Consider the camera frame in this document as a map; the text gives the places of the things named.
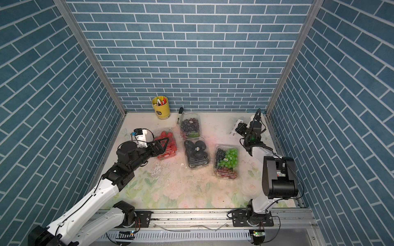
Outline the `white fruit sticker sheet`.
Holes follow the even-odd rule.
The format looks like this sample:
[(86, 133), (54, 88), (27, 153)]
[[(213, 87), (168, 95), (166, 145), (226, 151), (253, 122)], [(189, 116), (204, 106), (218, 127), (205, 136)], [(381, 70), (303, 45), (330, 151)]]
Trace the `white fruit sticker sheet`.
[(243, 123), (244, 123), (244, 122), (243, 122), (242, 120), (238, 119), (238, 120), (235, 122), (235, 124), (234, 124), (232, 130), (230, 131), (229, 135), (235, 136), (235, 135), (237, 134), (237, 129), (238, 129), (238, 127), (239, 127), (239, 124), (243, 124)]

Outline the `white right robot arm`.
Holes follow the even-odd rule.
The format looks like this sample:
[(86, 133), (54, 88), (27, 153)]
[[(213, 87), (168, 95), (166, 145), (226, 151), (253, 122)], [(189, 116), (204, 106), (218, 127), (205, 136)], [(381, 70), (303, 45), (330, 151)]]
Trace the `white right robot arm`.
[(262, 126), (258, 120), (252, 120), (249, 124), (238, 120), (231, 132), (232, 135), (238, 133), (242, 136), (243, 148), (263, 165), (263, 191), (247, 205), (248, 218), (261, 218), (268, 215), (278, 202), (301, 197), (294, 159), (275, 154), (273, 148), (261, 141)]

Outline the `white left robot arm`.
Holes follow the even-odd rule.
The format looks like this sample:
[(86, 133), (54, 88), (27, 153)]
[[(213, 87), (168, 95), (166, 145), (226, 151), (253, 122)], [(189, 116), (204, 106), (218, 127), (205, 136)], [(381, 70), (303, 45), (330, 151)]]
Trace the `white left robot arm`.
[(134, 178), (137, 168), (166, 151), (169, 138), (153, 140), (146, 147), (126, 141), (117, 149), (118, 161), (104, 173), (97, 186), (77, 204), (46, 227), (37, 226), (28, 235), (30, 246), (89, 246), (118, 226), (136, 224), (135, 208), (125, 201), (113, 205), (109, 212), (93, 222), (88, 220)]

